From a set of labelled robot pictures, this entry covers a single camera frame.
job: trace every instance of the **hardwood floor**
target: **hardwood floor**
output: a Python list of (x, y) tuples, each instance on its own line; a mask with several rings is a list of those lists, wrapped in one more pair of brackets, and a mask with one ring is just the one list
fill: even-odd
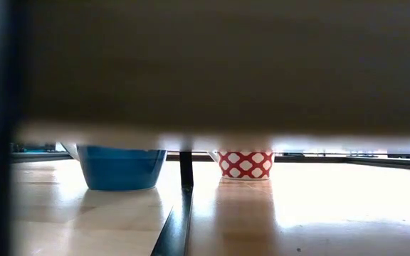
[[(77, 161), (14, 164), (20, 255), (149, 255), (179, 188), (89, 191)], [(410, 171), (275, 164), (270, 181), (220, 179), (194, 162), (189, 255), (410, 255)]]

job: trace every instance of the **floor board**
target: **floor board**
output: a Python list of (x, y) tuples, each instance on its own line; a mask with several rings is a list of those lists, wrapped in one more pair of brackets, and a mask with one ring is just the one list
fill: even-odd
[[(179, 191), (89, 191), (75, 160), (14, 164), (20, 255), (149, 255)], [(410, 170), (273, 166), (270, 181), (221, 179), (194, 162), (189, 255), (410, 255)]]

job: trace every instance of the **red and white patterned bowl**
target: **red and white patterned bowl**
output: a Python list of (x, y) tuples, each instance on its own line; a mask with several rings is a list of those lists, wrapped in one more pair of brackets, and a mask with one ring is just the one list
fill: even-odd
[(261, 181), (270, 178), (270, 170), (275, 154), (266, 152), (226, 152), (220, 151), (219, 167), (223, 178)]

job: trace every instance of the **blue bowl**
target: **blue bowl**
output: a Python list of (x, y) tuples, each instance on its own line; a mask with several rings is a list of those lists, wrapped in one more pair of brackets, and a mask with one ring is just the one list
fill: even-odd
[(153, 188), (164, 163), (165, 150), (126, 150), (102, 146), (77, 146), (88, 188), (132, 191)]

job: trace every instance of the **dark furniture leg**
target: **dark furniture leg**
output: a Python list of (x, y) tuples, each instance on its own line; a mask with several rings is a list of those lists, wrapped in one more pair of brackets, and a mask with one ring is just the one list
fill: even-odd
[(194, 180), (192, 176), (192, 153), (180, 152), (180, 171), (182, 175), (182, 196), (170, 211), (151, 255), (180, 256), (187, 254), (189, 222)]

